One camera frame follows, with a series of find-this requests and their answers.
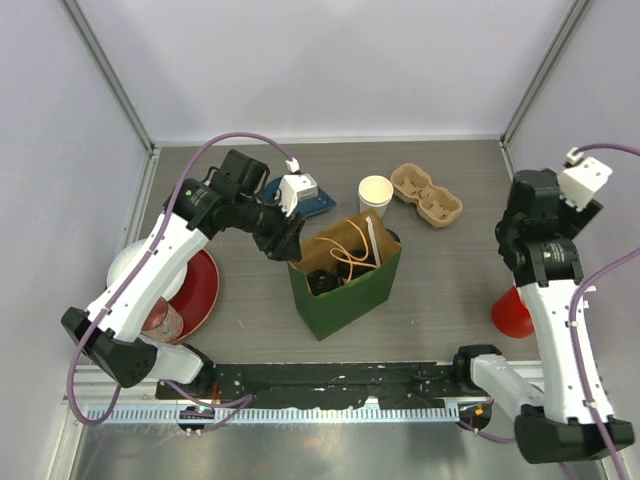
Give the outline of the stack of white paper cups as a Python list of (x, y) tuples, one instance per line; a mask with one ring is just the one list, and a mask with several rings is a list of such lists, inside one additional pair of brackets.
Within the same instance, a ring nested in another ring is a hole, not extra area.
[(394, 195), (394, 187), (389, 179), (380, 175), (363, 178), (358, 185), (360, 212), (372, 209), (383, 217)]

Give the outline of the green paper bag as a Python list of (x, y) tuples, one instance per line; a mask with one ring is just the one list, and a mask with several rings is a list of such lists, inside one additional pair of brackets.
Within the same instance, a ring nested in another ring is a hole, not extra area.
[[(364, 250), (366, 256), (373, 256), (367, 216), (373, 219), (382, 265), (345, 282), (337, 276), (335, 252)], [(401, 253), (401, 244), (390, 237), (372, 209), (346, 217), (302, 244), (302, 259), (288, 264), (289, 278), (297, 312), (317, 340), (326, 339), (388, 300)], [(312, 295), (306, 276), (318, 269), (334, 273), (340, 286), (319, 296)]]

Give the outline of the paper straw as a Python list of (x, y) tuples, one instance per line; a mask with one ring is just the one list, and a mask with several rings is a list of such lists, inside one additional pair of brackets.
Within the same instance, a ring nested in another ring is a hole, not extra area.
[(375, 227), (374, 227), (374, 224), (373, 224), (373, 219), (372, 219), (371, 216), (367, 216), (365, 218), (365, 220), (366, 220), (366, 223), (367, 223), (367, 228), (368, 228), (368, 233), (369, 233), (369, 239), (370, 239), (370, 244), (371, 244), (371, 252), (372, 252), (374, 260), (375, 260), (375, 265), (376, 265), (377, 268), (379, 268), (382, 265), (382, 262), (381, 262), (379, 248), (378, 248), (378, 244), (377, 244), (376, 231), (375, 231)]

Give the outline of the stack of black lids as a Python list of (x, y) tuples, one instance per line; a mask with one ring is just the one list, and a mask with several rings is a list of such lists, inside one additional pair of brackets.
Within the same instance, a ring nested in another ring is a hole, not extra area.
[(386, 229), (386, 231), (396, 243), (401, 243), (400, 237), (393, 230)]

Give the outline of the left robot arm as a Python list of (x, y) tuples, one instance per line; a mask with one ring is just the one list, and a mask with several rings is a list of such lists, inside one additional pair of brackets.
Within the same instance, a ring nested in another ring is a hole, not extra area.
[(122, 388), (155, 378), (177, 382), (190, 398), (205, 397), (213, 375), (203, 357), (186, 346), (143, 339), (142, 327), (171, 281), (228, 228), (251, 234), (271, 260), (300, 260), (298, 192), (286, 189), (278, 203), (262, 202), (258, 190), (268, 175), (266, 164), (232, 149), (209, 180), (181, 176), (135, 259), (88, 307), (63, 315), (79, 352)]

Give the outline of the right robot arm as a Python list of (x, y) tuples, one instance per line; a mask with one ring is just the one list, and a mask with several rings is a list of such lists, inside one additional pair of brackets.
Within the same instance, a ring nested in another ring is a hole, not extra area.
[(495, 229), (498, 253), (531, 317), (544, 387), (538, 389), (492, 345), (458, 350), (451, 380), (465, 395), (480, 389), (514, 422), (515, 443), (531, 464), (614, 456), (635, 441), (600, 385), (582, 305), (586, 285), (574, 239), (601, 210), (595, 193), (608, 167), (521, 170)]

